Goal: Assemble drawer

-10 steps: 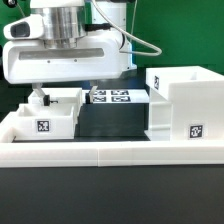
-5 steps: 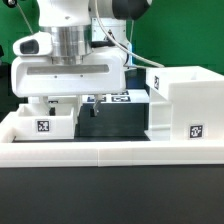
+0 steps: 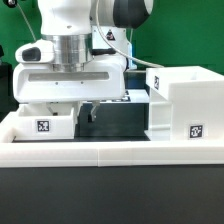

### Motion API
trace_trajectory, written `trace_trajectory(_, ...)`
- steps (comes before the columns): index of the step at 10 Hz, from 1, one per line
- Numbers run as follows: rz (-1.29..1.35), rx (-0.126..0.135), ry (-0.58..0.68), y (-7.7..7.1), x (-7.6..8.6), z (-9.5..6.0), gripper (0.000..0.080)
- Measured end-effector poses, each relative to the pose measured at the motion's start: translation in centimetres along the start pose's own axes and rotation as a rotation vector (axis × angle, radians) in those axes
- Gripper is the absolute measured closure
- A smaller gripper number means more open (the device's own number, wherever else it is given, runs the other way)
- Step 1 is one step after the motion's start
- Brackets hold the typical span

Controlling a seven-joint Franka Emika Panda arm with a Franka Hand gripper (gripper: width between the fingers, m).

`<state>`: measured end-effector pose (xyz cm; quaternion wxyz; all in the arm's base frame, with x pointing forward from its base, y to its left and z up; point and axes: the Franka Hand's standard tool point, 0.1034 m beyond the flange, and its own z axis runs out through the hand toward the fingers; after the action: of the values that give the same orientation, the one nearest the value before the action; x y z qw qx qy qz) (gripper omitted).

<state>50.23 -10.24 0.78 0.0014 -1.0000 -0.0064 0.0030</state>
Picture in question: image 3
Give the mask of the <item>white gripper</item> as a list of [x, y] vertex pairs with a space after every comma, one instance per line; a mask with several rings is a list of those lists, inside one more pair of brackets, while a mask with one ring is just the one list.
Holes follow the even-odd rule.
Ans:
[[13, 73], [13, 94], [19, 103], [46, 103], [52, 116], [58, 116], [53, 102], [93, 101], [88, 122], [94, 122], [100, 101], [120, 99], [125, 93], [126, 59], [118, 54], [95, 56], [74, 72], [53, 70], [53, 44], [38, 40], [15, 53], [18, 65]]

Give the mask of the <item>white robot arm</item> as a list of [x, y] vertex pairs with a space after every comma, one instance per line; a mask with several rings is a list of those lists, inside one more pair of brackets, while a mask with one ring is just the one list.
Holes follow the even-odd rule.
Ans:
[[38, 0], [41, 38], [15, 53], [13, 94], [21, 108], [79, 112], [84, 101], [124, 96], [130, 55], [107, 38], [141, 26], [154, 0]]

